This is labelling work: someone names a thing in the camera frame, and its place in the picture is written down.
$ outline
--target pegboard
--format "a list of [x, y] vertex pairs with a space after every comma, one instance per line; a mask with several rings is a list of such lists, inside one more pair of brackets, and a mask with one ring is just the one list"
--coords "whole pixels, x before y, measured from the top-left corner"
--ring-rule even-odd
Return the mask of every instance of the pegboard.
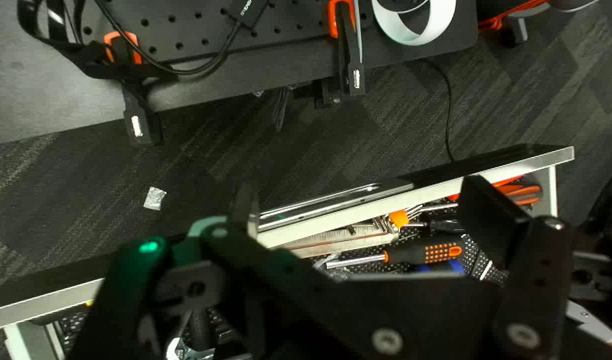
[[[180, 63], [217, 54], [232, 21], [224, 0], [107, 0], [119, 23], [137, 32], [141, 46], [160, 63]], [[234, 51], [249, 51], [273, 44], [324, 39], [329, 0], [275, 0], [254, 30], [243, 28], [232, 44]], [[370, 28], [370, 0], [360, 0], [362, 28]], [[85, 41], [102, 41], [112, 28], [95, 3], [88, 3], [83, 17]]]

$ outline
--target green led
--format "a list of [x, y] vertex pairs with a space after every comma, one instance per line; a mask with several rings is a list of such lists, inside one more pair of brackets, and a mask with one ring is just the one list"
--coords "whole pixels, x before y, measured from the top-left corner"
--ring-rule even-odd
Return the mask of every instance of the green led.
[[141, 245], [141, 252], [143, 255], [152, 255], [156, 251], [160, 251], [160, 242], [144, 242], [144, 245]]

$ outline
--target gray carpet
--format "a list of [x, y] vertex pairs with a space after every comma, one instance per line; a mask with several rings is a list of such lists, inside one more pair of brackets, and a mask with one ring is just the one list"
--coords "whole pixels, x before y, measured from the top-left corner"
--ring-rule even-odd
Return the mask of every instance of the gray carpet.
[[[581, 223], [612, 176], [612, 0], [544, 14], [531, 30], [520, 48], [484, 36], [435, 61], [457, 95], [452, 146], [468, 159], [520, 143], [574, 145], [561, 209]], [[273, 101], [252, 97], [166, 113], [163, 148], [131, 148], [120, 123], [2, 145], [0, 285], [182, 232], [221, 213], [243, 180], [254, 178], [271, 209], [448, 162], [446, 87], [422, 63], [375, 73], [370, 95], [337, 111], [295, 101], [282, 133], [271, 114]], [[169, 190], [163, 213], [143, 209], [149, 187]]]

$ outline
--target white tape roll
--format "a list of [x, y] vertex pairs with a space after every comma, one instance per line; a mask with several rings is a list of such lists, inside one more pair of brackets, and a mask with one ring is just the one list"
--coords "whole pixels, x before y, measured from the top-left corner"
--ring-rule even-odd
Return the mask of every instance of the white tape roll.
[[441, 39], [451, 26], [458, 0], [430, 0], [430, 14], [424, 32], [412, 32], [400, 13], [384, 9], [379, 0], [373, 0], [375, 19], [382, 32], [403, 46], [424, 46]]

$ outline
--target bolt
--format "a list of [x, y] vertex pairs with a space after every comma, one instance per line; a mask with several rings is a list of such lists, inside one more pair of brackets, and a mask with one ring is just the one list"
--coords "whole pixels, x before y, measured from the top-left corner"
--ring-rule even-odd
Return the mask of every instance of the bolt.
[[506, 334], [512, 345], [516, 345], [519, 348], [527, 348], [527, 350], [536, 350], [543, 342], [541, 334], [527, 324], [510, 324], [506, 329]]
[[229, 237], [226, 228], [212, 231], [212, 238], [226, 238], [226, 237]]
[[558, 232], [564, 231], [564, 223], [558, 221], [558, 218], [547, 218], [544, 224], [547, 224], [548, 228], [558, 231]]
[[373, 334], [373, 347], [384, 357], [396, 357], [404, 348], [400, 332], [393, 329], [381, 329]]

